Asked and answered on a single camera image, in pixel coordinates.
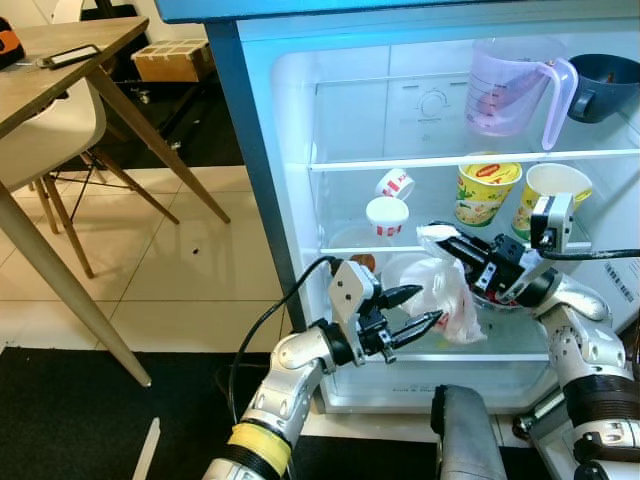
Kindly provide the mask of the black smartphone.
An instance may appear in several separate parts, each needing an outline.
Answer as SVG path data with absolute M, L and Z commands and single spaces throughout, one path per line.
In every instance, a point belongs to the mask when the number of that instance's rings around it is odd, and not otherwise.
M 58 70 L 69 67 L 69 65 L 77 64 L 79 61 L 97 58 L 100 54 L 100 47 L 86 44 L 72 47 L 72 49 L 65 51 L 55 52 L 55 54 L 47 55 L 45 58 L 37 59 L 35 65 L 45 70 Z

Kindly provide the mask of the white red yogurt cup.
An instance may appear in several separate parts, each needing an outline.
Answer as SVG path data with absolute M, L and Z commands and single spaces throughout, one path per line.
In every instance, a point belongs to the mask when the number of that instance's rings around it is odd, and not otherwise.
M 367 202 L 365 216 L 375 236 L 390 238 L 402 232 L 410 207 L 401 198 L 379 196 Z
M 407 170 L 393 168 L 379 179 L 375 186 L 375 196 L 407 200 L 412 195 L 415 186 L 416 180 L 407 173 Z

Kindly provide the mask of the glass fridge shelf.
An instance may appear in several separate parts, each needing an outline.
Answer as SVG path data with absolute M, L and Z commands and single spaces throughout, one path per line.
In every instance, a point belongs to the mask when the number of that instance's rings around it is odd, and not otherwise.
M 425 224 L 425 220 L 411 218 L 410 224 L 404 228 L 401 234 L 396 237 L 384 238 L 376 237 L 372 233 L 365 233 L 371 230 L 370 225 L 364 227 L 348 227 L 343 230 L 334 230 L 332 236 L 325 239 L 320 246 L 321 253 L 369 253 L 378 252 L 407 252 L 421 251 L 422 247 L 416 237 L 416 228 Z M 489 227 L 465 227 L 457 221 L 453 221 L 458 230 L 462 233 L 471 234 L 483 241 L 493 241 L 498 234 L 515 236 L 515 230 L 511 228 L 509 220 L 499 219 Z
M 467 78 L 447 73 L 316 83 L 312 169 L 458 165 L 484 156 L 500 163 L 589 160 L 639 151 L 637 123 L 618 114 L 598 124 L 567 120 L 556 146 L 544 150 L 547 100 L 513 136 L 471 131 L 463 113 Z

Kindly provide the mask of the white chair wooden legs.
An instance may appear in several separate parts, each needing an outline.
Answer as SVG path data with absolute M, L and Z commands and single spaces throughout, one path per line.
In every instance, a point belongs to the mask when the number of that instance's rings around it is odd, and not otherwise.
M 97 147 L 108 127 L 99 93 L 81 79 L 55 97 L 40 113 L 0 137 L 0 184 L 10 192 L 27 186 L 37 189 L 45 214 L 60 221 L 87 276 L 93 276 L 90 261 L 74 228 L 73 215 L 67 211 L 55 186 L 56 169 L 73 157 L 84 157 L 91 168 L 105 166 L 166 219 L 174 224 L 179 221 L 132 175 L 125 173 Z

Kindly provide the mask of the white stick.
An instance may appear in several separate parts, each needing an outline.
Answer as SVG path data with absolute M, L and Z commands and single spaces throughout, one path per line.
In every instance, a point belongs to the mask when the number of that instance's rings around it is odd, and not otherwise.
M 148 471 L 150 471 L 152 462 L 154 462 L 160 435 L 160 417 L 154 417 L 150 425 L 148 425 L 146 438 L 143 440 L 140 457 L 138 457 L 136 467 L 134 467 L 131 480 L 147 480 Z

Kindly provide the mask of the yellow lidded noodle cup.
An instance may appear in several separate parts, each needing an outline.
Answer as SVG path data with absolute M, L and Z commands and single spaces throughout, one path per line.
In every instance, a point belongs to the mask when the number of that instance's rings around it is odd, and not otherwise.
M 486 227 L 524 174 L 518 163 L 458 166 L 454 216 L 467 227 Z

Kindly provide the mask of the brown box white dividers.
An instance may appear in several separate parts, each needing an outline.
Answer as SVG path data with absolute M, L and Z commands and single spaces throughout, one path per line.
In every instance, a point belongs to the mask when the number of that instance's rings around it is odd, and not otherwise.
M 131 60 L 143 82 L 198 83 L 215 72 L 205 38 L 157 41 L 133 52 Z

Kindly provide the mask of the dark floor mat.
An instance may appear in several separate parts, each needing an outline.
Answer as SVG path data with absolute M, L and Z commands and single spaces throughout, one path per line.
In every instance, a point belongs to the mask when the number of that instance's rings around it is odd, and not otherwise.
M 142 387 L 104 349 L 0 352 L 0 480 L 200 480 L 230 435 L 230 353 L 141 352 Z

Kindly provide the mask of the grey robot leg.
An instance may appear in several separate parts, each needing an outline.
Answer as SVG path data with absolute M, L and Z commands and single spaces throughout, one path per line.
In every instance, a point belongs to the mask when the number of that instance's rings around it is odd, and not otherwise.
M 439 436 L 438 480 L 508 480 L 483 397 L 475 389 L 439 385 L 431 402 Z

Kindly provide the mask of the yellow open noodle cup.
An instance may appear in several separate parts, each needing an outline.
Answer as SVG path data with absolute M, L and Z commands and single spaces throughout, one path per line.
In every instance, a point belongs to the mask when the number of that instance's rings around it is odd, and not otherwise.
M 585 198 L 593 193 L 593 183 L 580 170 L 558 163 L 531 166 L 525 175 L 526 186 L 513 218 L 512 232 L 522 241 L 530 239 L 530 219 L 536 201 L 541 196 L 572 193 L 573 207 L 579 209 Z

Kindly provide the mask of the purple plastic measuring jug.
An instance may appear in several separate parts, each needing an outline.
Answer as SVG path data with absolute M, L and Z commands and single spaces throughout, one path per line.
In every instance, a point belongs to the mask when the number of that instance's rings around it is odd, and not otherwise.
M 549 90 L 540 146 L 553 150 L 579 87 L 579 72 L 564 54 L 566 46 L 550 36 L 476 38 L 465 102 L 468 128 L 492 137 L 525 132 Z

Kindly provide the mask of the dark grey handled bowl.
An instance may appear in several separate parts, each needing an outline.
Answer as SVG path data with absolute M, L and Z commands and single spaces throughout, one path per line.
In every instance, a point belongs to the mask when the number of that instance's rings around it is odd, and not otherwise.
M 603 122 L 630 105 L 639 92 L 640 64 L 635 60 L 593 52 L 571 58 L 570 64 L 576 69 L 579 86 L 567 116 L 576 122 Z

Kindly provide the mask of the grey fridge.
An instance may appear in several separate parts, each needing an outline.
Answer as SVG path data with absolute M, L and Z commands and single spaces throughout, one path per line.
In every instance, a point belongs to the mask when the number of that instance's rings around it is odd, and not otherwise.
M 410 207 L 404 230 L 411 218 L 461 223 L 454 216 L 458 166 L 475 164 L 315 172 L 316 83 L 470 77 L 476 38 L 550 36 L 566 46 L 568 60 L 639 55 L 637 0 L 157 0 L 157 8 L 166 22 L 206 29 L 285 288 L 316 257 L 353 255 L 321 253 L 320 246 L 334 230 L 370 225 L 366 204 L 379 197 L 375 186 L 388 170 L 416 180 L 403 200 Z M 573 209 L 572 247 L 639 247 L 640 141 L 637 154 L 518 163 L 524 174 L 490 224 L 509 220 L 512 228 L 526 172 L 543 163 L 572 166 L 593 183 Z

